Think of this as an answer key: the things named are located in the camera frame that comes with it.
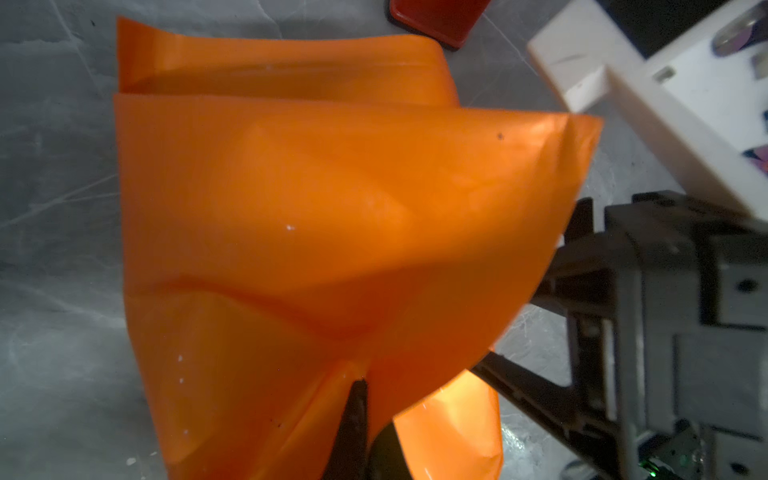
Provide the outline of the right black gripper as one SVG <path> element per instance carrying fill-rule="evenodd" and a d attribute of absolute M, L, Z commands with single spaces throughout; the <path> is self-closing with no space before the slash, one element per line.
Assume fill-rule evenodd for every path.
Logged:
<path fill-rule="evenodd" d="M 579 199 L 533 303 L 571 383 L 495 353 L 471 372 L 602 479 L 767 475 L 767 225 L 674 192 Z"/>

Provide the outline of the yellow orange wrapping paper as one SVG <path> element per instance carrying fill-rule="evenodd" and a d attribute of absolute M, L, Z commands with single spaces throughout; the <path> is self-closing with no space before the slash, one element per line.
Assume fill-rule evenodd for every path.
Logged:
<path fill-rule="evenodd" d="M 338 479 L 350 391 L 416 479 L 495 479 L 471 368 L 530 300 L 599 143 L 463 108 L 441 47 L 117 22 L 127 329 L 172 479 Z"/>

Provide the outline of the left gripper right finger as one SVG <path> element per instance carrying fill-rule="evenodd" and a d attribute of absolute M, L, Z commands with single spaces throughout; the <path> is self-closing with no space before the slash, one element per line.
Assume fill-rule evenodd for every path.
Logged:
<path fill-rule="evenodd" d="M 376 436 L 368 456 L 369 480 L 412 480 L 393 422 Z"/>

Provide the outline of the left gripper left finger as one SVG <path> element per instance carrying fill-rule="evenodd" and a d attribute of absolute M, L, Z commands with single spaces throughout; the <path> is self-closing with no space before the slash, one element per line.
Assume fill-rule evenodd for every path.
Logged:
<path fill-rule="evenodd" d="M 361 480 L 368 462 L 368 384 L 352 383 L 322 480 Z"/>

